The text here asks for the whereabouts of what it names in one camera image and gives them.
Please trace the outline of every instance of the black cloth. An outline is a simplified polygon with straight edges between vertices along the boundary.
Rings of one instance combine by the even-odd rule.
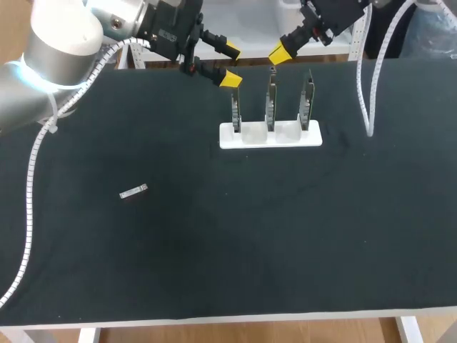
[[[207,80],[102,74],[41,147],[31,261],[0,325],[456,306],[457,64],[387,61],[372,139],[355,64],[280,67],[280,119],[309,68],[323,146],[245,151],[219,149],[230,94]],[[239,73],[243,120],[262,120],[268,68]],[[0,140],[1,293],[38,129]]]

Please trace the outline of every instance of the table leg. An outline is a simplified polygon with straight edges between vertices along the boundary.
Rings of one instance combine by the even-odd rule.
[[[0,329],[11,343],[56,343],[54,336],[44,330]]]
[[[436,343],[455,343],[457,342],[457,322],[451,325],[443,336]]]
[[[421,330],[415,317],[397,317],[396,321],[402,343],[423,343]]]
[[[81,329],[78,343],[99,343],[100,328]]]

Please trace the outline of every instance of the white shelf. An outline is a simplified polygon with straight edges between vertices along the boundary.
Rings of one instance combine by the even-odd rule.
[[[205,29],[223,34],[241,50],[242,59],[265,58],[277,45],[281,34],[276,20],[275,6],[269,0],[232,0],[222,4],[204,4]],[[351,34],[344,32],[329,46],[310,41],[299,56],[349,54]],[[195,55],[201,59],[227,59],[202,41],[196,46]],[[163,57],[144,50],[144,61],[167,61]]]

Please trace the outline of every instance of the cable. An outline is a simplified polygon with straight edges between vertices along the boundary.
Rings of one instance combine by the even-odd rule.
[[[40,149],[41,143],[48,133],[49,129],[56,124],[56,117],[60,118],[65,112],[67,112],[76,102],[79,101],[80,98],[89,90],[92,84],[95,82],[97,76],[100,74],[103,67],[106,65],[106,62],[120,49],[122,49],[126,45],[130,44],[140,44],[142,47],[150,49],[151,46],[149,42],[143,39],[136,39],[130,38],[124,41],[120,41],[117,44],[111,46],[111,48],[106,52],[103,59],[95,66],[94,70],[92,71],[91,76],[88,78],[87,82],[82,84],[82,87],[79,91],[72,96],[72,98],[63,105],[57,116],[52,116],[41,128],[38,136],[35,139],[34,145],[32,147],[29,159],[29,168],[27,170],[27,187],[26,187],[26,245],[24,249],[24,255],[22,257],[21,266],[19,267],[19,271],[17,272],[16,278],[13,281],[13,284],[9,287],[8,291],[6,291],[5,295],[0,299],[0,309],[5,305],[5,303],[11,298],[13,293],[16,291],[17,287],[21,283],[21,280],[24,276],[24,273],[27,268],[27,264],[29,263],[30,257],[30,250],[31,250],[31,242],[32,242],[32,234],[34,230],[34,211],[33,211],[33,193],[34,193],[34,174],[35,174],[35,165],[36,165],[36,158],[38,156],[38,151]]]
[[[435,0],[435,2],[443,9],[443,13],[453,24],[454,28],[457,29],[457,18],[454,16],[452,11],[444,4],[443,0]],[[370,92],[370,118],[369,118],[369,130],[368,136],[372,137],[374,134],[374,120],[376,116],[376,95],[378,91],[378,82],[379,75],[381,74],[381,68],[383,65],[384,58],[386,56],[387,48],[391,42],[393,33],[398,23],[400,22],[403,15],[414,3],[414,0],[406,0],[403,6],[398,10],[397,14],[394,16],[391,25],[389,26],[386,36],[384,37],[381,50],[379,51],[378,59],[376,60],[376,65],[373,73],[373,79],[371,80],[371,92]]]
[[[387,48],[391,42],[393,33],[398,23],[400,22],[406,11],[414,4],[414,0],[406,0],[405,3],[400,7],[394,18],[392,19],[391,25],[388,27],[386,36],[384,37],[379,51],[378,59],[374,67],[373,78],[371,80],[371,92],[370,92],[370,125],[368,128],[368,137],[372,137],[374,133],[374,119],[376,114],[376,92],[378,91],[379,75],[381,75],[381,68],[383,66],[384,57],[386,56]]]
[[[368,133],[368,129],[370,127],[370,123],[368,121],[368,112],[366,111],[365,99],[363,97],[363,90],[362,90],[362,61],[363,61],[363,52],[365,51],[366,39],[368,37],[368,31],[370,30],[372,14],[373,14],[373,5],[370,4],[366,10],[366,22],[365,22],[365,29],[363,30],[362,41],[360,42],[360,45],[358,47],[357,75],[356,75],[358,102],[360,104],[360,108],[361,108],[362,115],[363,115],[363,122],[365,124],[367,133]]]

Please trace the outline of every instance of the white plastic stand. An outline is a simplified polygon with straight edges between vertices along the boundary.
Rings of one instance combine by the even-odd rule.
[[[309,130],[302,131],[300,119],[276,121],[275,131],[268,132],[266,122],[244,122],[241,133],[235,133],[232,123],[219,127],[219,144],[222,149],[290,148],[295,146],[321,146],[319,122],[311,120]]]

